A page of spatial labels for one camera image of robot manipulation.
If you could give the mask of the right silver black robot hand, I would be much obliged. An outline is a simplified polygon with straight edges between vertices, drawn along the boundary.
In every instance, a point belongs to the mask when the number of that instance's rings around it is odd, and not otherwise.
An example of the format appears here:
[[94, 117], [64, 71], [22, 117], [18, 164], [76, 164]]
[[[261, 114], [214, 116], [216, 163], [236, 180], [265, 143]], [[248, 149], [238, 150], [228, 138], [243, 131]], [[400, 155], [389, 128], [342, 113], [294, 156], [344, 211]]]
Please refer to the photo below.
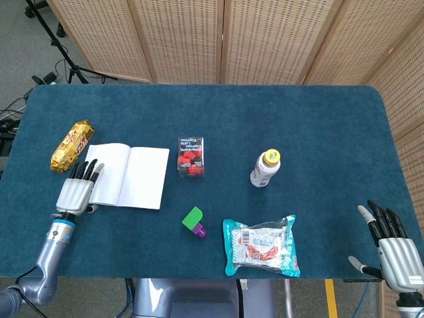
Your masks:
[[380, 268], [361, 263], [356, 257], [348, 261], [359, 272], [384, 280], [398, 293], [423, 291], [423, 263], [414, 241], [408, 237], [400, 217], [391, 209], [383, 209], [373, 201], [368, 207], [358, 205], [380, 259]]

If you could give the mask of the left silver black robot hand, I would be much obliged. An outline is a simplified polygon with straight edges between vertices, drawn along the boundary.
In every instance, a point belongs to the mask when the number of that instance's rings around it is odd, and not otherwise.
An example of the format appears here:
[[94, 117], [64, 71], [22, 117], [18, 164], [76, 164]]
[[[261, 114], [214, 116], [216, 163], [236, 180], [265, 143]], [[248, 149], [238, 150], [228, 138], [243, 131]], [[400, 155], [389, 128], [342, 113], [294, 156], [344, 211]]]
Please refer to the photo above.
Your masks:
[[75, 163], [56, 202], [57, 212], [70, 213], [76, 217], [85, 212], [95, 212], [98, 204], [90, 203], [89, 200], [104, 166], [104, 163], [97, 165], [97, 159], [83, 164]]

